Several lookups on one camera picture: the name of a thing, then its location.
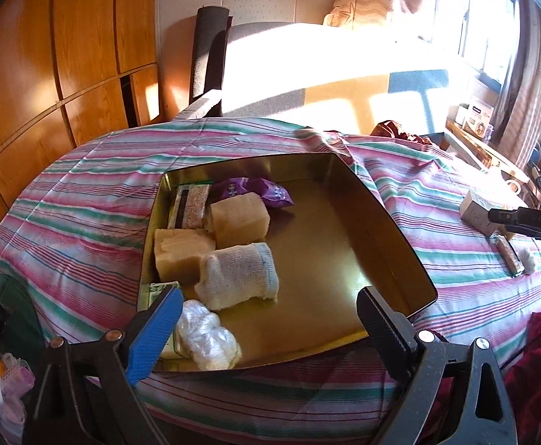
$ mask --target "striped bedsheet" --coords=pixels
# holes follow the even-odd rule
[[[483,176],[433,146],[317,132],[268,119],[203,119],[143,127],[68,153],[40,174],[0,224],[0,273],[29,283],[46,337],[94,340],[134,315],[142,245],[162,173],[223,159],[335,152],[385,206],[435,283],[414,319],[450,341],[485,336],[500,362],[541,310],[537,273],[510,278],[458,206]],[[364,443],[391,405],[394,382],[365,342],[260,369],[139,384],[165,420],[231,443]]]

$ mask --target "purple plastic item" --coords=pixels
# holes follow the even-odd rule
[[[210,201],[218,202],[249,192],[258,194],[268,208],[279,209],[293,205],[289,193],[281,185],[262,178],[249,179],[247,177],[235,177],[214,184],[210,189]]]

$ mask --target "purple candy wrapper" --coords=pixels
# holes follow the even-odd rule
[[[214,184],[210,189],[210,201],[218,202],[249,192],[258,194],[268,208],[279,209],[293,205],[289,193],[281,185],[262,178],[249,179],[247,177],[235,177]]]

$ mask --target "blue textured pad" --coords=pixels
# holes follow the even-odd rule
[[[182,292],[171,290],[129,349],[126,378],[132,386],[149,376],[182,314]]]

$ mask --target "metal bolt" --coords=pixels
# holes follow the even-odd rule
[[[119,329],[111,329],[105,334],[108,341],[118,341],[122,337],[122,331]]]
[[[476,346],[480,347],[480,349],[488,349],[489,341],[487,341],[485,338],[477,338]]]
[[[65,339],[62,336],[56,336],[50,341],[50,347],[61,347],[63,344],[65,344]]]
[[[433,341],[436,339],[435,335],[426,329],[419,331],[418,336],[419,339],[424,343],[433,343]]]

